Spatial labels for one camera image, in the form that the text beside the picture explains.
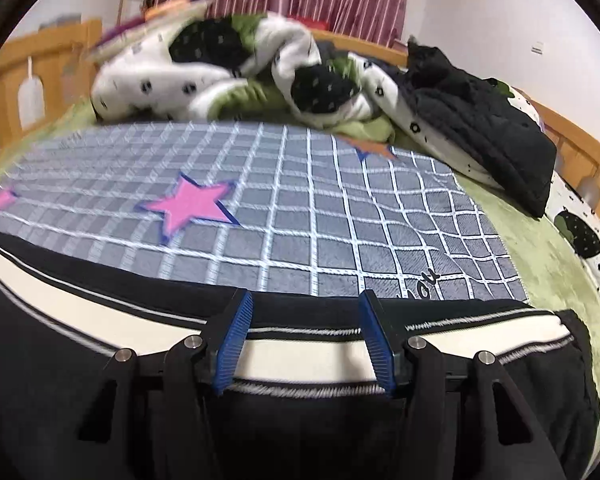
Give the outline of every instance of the black jacket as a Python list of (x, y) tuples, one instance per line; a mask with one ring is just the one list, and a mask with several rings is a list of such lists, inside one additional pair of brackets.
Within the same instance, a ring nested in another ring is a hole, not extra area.
[(442, 51), (409, 41), (408, 72), (379, 62), (414, 114), (471, 155), (524, 209), (542, 217), (556, 149), (538, 125), (487, 81)]

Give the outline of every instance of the metal screw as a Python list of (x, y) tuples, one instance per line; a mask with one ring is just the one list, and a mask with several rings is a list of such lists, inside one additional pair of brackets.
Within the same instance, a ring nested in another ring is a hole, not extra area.
[(423, 337), (414, 335), (408, 339), (407, 344), (413, 349), (421, 350), (427, 345), (427, 342)]
[(482, 352), (478, 352), (478, 359), (480, 362), (485, 365), (492, 365), (496, 362), (496, 357), (491, 353), (483, 350)]
[(119, 363), (124, 363), (126, 361), (129, 361), (132, 355), (133, 353), (129, 348), (121, 348), (116, 352), (116, 361), (118, 361)]
[(198, 348), (203, 343), (199, 335), (190, 335), (184, 340), (184, 346), (187, 348)]

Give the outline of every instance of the gray plaid blanket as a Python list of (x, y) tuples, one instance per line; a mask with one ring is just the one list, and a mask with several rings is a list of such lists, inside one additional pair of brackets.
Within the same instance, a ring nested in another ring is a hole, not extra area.
[(526, 300), (449, 167), (394, 155), (273, 124), (90, 128), (38, 143), (0, 177), (0, 231), (169, 280)]

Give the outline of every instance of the green bedsheet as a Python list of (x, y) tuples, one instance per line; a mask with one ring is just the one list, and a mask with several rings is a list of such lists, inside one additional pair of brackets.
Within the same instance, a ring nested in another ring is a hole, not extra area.
[[(37, 140), (62, 135), (94, 124), (88, 100), (74, 105), (52, 126), (30, 134), (0, 157), (0, 173)], [(404, 136), (402, 148), (416, 147)], [(503, 195), (465, 176), (456, 175), (464, 190), (487, 213), (509, 251), (525, 287), (529, 303), (549, 310), (573, 309), (587, 325), (593, 349), (593, 375), (600, 396), (600, 297), (570, 245), (545, 217), (531, 218)], [(595, 456), (600, 449), (600, 424)]]

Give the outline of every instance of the wooden headboard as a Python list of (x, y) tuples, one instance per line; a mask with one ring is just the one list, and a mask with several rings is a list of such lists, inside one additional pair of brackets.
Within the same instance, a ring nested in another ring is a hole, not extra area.
[(362, 56), (377, 57), (396, 66), (407, 66), (407, 54), (400, 50), (326, 30), (312, 30), (311, 33), (314, 35), (315, 40), (331, 41), (336, 48), (357, 52)]
[[(600, 190), (600, 142), (550, 108), (530, 101), (544, 121), (545, 133), (562, 157), (560, 176), (576, 189), (584, 178), (592, 177)], [(594, 209), (600, 217), (600, 200)]]
[[(55, 121), (81, 95), (88, 95), (96, 67), (81, 53), (102, 35), (100, 20), (49, 27), (22, 38), (7, 41), (0, 49), (0, 148)], [(18, 109), (18, 91), (31, 73), (40, 78), (45, 115), (23, 128)]]

